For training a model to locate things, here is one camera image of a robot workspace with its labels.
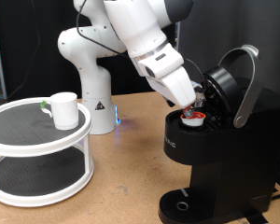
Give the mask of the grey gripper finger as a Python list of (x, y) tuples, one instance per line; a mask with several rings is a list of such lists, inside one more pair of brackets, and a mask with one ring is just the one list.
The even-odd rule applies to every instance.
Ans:
[(189, 105), (188, 107), (183, 109), (183, 114), (185, 116), (186, 119), (192, 117), (194, 115), (193, 113), (193, 106)]

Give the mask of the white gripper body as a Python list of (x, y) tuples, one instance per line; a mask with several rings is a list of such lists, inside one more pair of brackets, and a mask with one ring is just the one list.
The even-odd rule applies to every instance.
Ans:
[(196, 100), (196, 93), (184, 67), (179, 67), (161, 78), (148, 77), (147, 82), (166, 100), (181, 108), (190, 106)]

